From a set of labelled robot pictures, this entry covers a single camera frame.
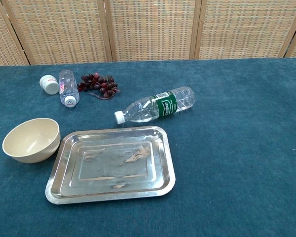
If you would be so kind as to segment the stainless steel tray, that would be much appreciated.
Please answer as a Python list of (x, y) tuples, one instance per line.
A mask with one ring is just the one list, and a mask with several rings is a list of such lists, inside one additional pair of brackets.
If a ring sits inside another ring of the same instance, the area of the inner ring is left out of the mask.
[(157, 197), (175, 181), (162, 128), (77, 131), (60, 143), (45, 196), (53, 204)]

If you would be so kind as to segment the beige bowl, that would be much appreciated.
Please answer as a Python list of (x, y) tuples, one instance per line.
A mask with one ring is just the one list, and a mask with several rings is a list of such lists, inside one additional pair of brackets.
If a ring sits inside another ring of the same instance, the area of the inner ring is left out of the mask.
[(60, 145), (60, 127), (51, 118), (35, 118), (13, 128), (2, 142), (3, 152), (22, 163), (52, 156)]

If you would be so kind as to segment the green label water bottle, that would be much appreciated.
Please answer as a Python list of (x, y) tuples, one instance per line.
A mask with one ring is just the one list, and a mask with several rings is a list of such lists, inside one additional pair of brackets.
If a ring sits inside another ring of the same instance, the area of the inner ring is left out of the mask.
[(149, 122), (187, 110), (195, 104), (194, 91), (187, 86), (139, 99), (125, 110), (114, 113), (118, 124)]

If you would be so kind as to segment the dark red grape bunch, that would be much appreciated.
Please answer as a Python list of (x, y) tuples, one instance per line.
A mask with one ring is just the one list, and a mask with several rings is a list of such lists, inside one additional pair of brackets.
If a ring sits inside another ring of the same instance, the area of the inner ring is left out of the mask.
[(82, 75), (77, 89), (101, 100), (109, 100), (120, 92), (112, 75), (102, 76), (98, 72)]

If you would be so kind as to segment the small clear water bottle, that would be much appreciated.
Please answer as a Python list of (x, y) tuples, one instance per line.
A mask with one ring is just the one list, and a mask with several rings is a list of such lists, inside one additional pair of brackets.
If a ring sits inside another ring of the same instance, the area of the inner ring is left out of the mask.
[(62, 70), (59, 73), (59, 96), (61, 103), (72, 108), (79, 102), (79, 91), (74, 73), (71, 70)]

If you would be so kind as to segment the blue table cloth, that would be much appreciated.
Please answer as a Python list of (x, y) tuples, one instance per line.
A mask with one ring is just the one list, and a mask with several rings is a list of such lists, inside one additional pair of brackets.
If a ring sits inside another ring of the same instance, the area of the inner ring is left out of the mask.
[[(39, 80), (112, 75), (120, 92), (69, 108)], [(34, 118), (61, 135), (116, 128), (114, 112), (181, 86), (195, 105), (152, 125), (168, 135), (176, 183), (161, 197), (54, 205), (54, 158), (24, 164), (2, 142)], [(296, 237), (296, 58), (0, 67), (0, 237)]]

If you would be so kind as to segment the woven folding screen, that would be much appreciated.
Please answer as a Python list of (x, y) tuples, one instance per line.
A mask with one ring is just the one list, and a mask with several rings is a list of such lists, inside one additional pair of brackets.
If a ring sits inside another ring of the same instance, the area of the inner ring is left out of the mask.
[(296, 0), (0, 0), (0, 66), (296, 56)]

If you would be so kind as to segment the small white jar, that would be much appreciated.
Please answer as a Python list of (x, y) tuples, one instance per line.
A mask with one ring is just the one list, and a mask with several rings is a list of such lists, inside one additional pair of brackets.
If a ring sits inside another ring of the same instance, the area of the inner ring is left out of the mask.
[(57, 94), (60, 89), (56, 78), (52, 75), (42, 76), (39, 80), (39, 84), (41, 88), (49, 95)]

